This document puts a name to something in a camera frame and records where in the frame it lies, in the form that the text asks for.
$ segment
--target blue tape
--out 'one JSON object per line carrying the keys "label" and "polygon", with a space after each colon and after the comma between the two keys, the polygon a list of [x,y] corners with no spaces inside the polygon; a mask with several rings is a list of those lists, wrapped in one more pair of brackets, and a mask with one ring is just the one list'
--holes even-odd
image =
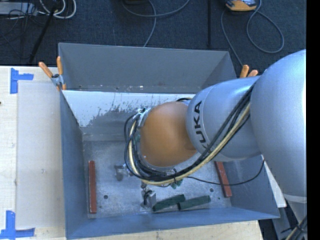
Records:
{"label": "blue tape", "polygon": [[16,238],[33,237],[35,228],[16,230],[16,214],[13,211],[7,210],[5,212],[5,229],[0,232],[0,239],[15,240]]}
{"label": "blue tape", "polygon": [[10,80],[10,93],[16,94],[18,93],[18,80],[33,80],[33,74],[19,74],[18,70],[15,70],[13,67],[11,68],[11,80]]}

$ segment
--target black carpet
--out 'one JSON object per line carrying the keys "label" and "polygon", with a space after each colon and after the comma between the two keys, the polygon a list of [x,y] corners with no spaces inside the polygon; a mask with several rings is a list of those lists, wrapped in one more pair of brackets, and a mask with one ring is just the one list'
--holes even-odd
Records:
{"label": "black carpet", "polygon": [[[29,2],[44,11],[39,0],[9,1]],[[42,1],[48,9],[54,4],[53,0]],[[56,67],[58,43],[146,46],[229,51],[239,76],[243,64],[262,74],[279,59],[306,49],[307,0],[261,0],[257,12],[238,13],[226,10],[219,0],[189,0],[178,12],[158,16],[153,32],[154,17],[134,15],[125,8],[140,15],[161,15],[174,12],[188,0],[150,1],[132,5],[123,0],[76,0],[73,17],[52,18],[32,61],[31,53],[48,15],[38,13],[20,19],[9,19],[15,17],[14,13],[1,15],[0,65],[37,66],[43,61],[49,67]],[[65,2],[70,14],[74,9],[72,1]],[[262,221],[260,226],[266,239],[275,237],[270,221]]]}

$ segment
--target gray bin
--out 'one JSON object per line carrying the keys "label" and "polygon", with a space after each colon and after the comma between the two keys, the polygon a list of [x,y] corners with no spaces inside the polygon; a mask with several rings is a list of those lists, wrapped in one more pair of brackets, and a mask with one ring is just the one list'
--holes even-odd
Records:
{"label": "gray bin", "polygon": [[[150,187],[157,201],[180,194],[186,199],[210,196],[211,202],[183,211],[175,206],[145,209],[140,180],[115,177],[114,166],[124,164],[125,120],[139,108],[235,79],[227,51],[72,43],[60,43],[58,51],[67,85],[60,92],[67,239],[279,218],[265,168],[254,180],[231,186],[229,198],[221,186],[190,178],[176,189]],[[89,160],[96,168],[95,214],[89,213]],[[262,162],[262,156],[225,162],[229,182],[253,178]],[[211,162],[192,176],[219,182]]]}

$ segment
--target dark green block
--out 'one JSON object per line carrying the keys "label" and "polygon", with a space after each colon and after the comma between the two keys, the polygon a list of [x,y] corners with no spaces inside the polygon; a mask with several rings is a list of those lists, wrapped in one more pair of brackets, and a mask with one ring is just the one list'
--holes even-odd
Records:
{"label": "dark green block", "polygon": [[195,197],[186,201],[182,201],[178,203],[178,208],[179,210],[185,210],[189,209],[195,206],[200,206],[203,204],[207,204],[211,202],[210,196],[209,195],[203,195],[200,197]]}
{"label": "dark green block", "polygon": [[179,195],[175,195],[173,197],[161,200],[159,202],[157,202],[153,207],[152,210],[154,212],[160,211],[164,208],[170,207],[170,206],[174,206],[180,202],[184,202],[186,200],[185,195],[184,194],[179,194]]}

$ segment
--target red wooden block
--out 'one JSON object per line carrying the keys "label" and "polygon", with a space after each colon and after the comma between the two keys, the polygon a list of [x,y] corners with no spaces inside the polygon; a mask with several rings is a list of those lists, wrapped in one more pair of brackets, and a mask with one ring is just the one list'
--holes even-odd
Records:
{"label": "red wooden block", "polygon": [[229,186],[229,180],[226,174],[226,170],[223,162],[214,162],[216,171],[219,176],[220,183],[222,184],[222,191],[225,198],[232,197],[231,187]]}
{"label": "red wooden block", "polygon": [[96,190],[96,165],[95,161],[88,162],[89,171],[89,211],[97,213],[97,190]]}

